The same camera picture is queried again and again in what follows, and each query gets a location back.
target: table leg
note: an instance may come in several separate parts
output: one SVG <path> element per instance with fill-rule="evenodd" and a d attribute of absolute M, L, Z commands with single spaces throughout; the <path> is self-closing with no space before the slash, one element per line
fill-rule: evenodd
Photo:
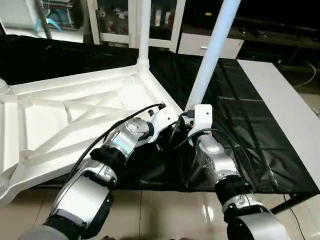
<path fill-rule="evenodd" d="M 298 205 L 299 203 L 302 203 L 310 198 L 312 198 L 313 196 L 317 195 L 316 193 L 306 193 L 306 194 L 290 194 L 290 199 L 286 200 L 285 202 L 279 204 L 278 206 L 275 206 L 274 208 L 272 208 L 270 211 L 273 214 L 278 214 L 281 213 L 285 210 L 288 210 L 292 207 L 294 207 L 295 205 Z"/>

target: black cable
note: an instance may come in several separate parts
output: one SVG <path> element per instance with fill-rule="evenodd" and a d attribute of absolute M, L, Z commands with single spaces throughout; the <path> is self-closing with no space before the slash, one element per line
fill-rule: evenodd
<path fill-rule="evenodd" d="M 147 106 L 139 111 L 137 111 L 134 114 L 131 114 L 130 116 L 127 116 L 126 118 L 117 121 L 115 124 L 113 124 L 107 131 L 105 131 L 102 135 L 100 135 L 96 140 L 94 140 L 93 143 L 91 143 L 91 145 L 83 152 L 83 154 L 79 157 L 78 161 L 76 161 L 76 163 L 74 164 L 73 168 L 71 169 L 68 177 L 66 178 L 65 182 L 63 185 L 65 185 L 76 173 L 77 168 L 79 167 L 79 165 L 81 164 L 81 162 L 83 161 L 83 159 L 86 157 L 86 155 L 90 152 L 90 150 L 97 144 L 99 143 L 104 137 L 107 137 L 109 135 L 109 133 L 111 133 L 111 131 L 113 131 L 115 128 L 119 127 L 121 124 L 125 123 L 126 121 L 132 119 L 133 117 L 135 117 L 136 115 L 144 112 L 145 110 L 154 108 L 154 107 L 160 107 L 160 106 L 165 106 L 163 103 L 158 103 L 158 104 L 153 104 L 150 106 Z"/>
<path fill-rule="evenodd" d="M 175 133 L 176 133 L 176 131 L 178 129 L 178 126 L 179 126 L 179 123 L 180 123 L 180 118 L 182 118 L 182 114 L 178 117 L 178 120 L 176 121 L 176 125 L 175 125 L 175 127 L 174 127 L 174 129 L 172 131 L 172 134 L 171 134 L 169 142 L 168 142 L 169 144 L 171 143 L 171 141 L 174 138 L 174 135 L 175 135 Z"/>
<path fill-rule="evenodd" d="M 284 200 L 285 200 L 285 201 L 287 201 L 287 199 L 286 199 L 286 195 L 285 195 L 285 194 L 283 195 L 283 198 L 284 198 Z M 306 240 L 306 238 L 305 238 L 305 236 L 304 236 L 304 233 L 303 233 L 303 232 L 302 232 L 302 230 L 301 230 L 301 226 L 300 226 L 299 220 L 298 220 L 298 218 L 297 218 L 297 216 L 296 216 L 295 212 L 292 210 L 292 208 L 291 208 L 291 207 L 290 207 L 290 211 L 291 211 L 291 213 L 293 214 L 293 216 L 294 216 L 294 218 L 295 218 L 296 222 L 298 223 L 298 227 L 299 227 L 300 233 L 301 233 L 301 235 L 302 235 L 302 237 L 303 237 L 303 240 Z"/>

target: white pipe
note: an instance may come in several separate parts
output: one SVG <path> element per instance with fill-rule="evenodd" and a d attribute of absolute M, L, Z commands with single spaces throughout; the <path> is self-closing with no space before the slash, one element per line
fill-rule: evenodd
<path fill-rule="evenodd" d="M 223 1 L 212 31 L 208 49 L 202 59 L 188 102 L 185 106 L 185 111 L 193 109 L 196 104 L 201 104 L 240 2 L 241 0 Z"/>
<path fill-rule="evenodd" d="M 140 30 L 140 44 L 139 44 L 139 57 L 137 65 L 140 70 L 149 69 L 149 32 L 150 32 L 150 15 L 151 15 L 151 0 L 142 1 L 142 14 L 141 14 L 141 30 Z"/>

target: white shelf frame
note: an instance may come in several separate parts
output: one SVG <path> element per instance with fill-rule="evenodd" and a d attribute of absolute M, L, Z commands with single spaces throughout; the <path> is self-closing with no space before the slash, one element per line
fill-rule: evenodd
<path fill-rule="evenodd" d="M 90 24 L 92 29 L 92 37 L 94 44 L 98 45 L 102 42 L 116 42 L 116 43 L 124 43 L 128 44 L 129 48 L 139 48 L 139 39 L 140 39 L 140 28 L 141 28 L 141 9 L 143 0 L 128 0 L 128 25 L 129 32 L 128 35 L 120 35 L 120 34 L 112 34 L 99 32 L 98 28 L 98 20 L 96 12 L 98 10 L 98 0 L 87 0 L 88 1 L 88 10 L 90 17 Z M 171 32 L 170 40 L 149 39 L 149 46 L 158 47 L 158 48 L 166 48 L 172 52 L 177 51 L 178 39 L 182 24 L 182 18 L 184 15 L 184 9 L 186 5 L 186 0 L 177 0 L 175 13 L 174 13 L 174 21 Z"/>

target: glass cabinet door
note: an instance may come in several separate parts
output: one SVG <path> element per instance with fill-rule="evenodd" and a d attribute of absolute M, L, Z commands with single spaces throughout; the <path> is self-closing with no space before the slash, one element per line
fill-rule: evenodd
<path fill-rule="evenodd" d="M 109 46 L 131 45 L 129 28 L 134 22 L 129 18 L 129 9 L 136 11 L 134 0 L 97 0 L 96 14 L 100 38 L 108 42 Z"/>
<path fill-rule="evenodd" d="M 141 27 L 141 4 L 138 0 L 138 33 Z M 186 0 L 151 0 L 149 45 L 176 52 Z"/>
<path fill-rule="evenodd" d="M 174 26 L 177 0 L 152 0 L 150 38 L 170 40 Z"/>

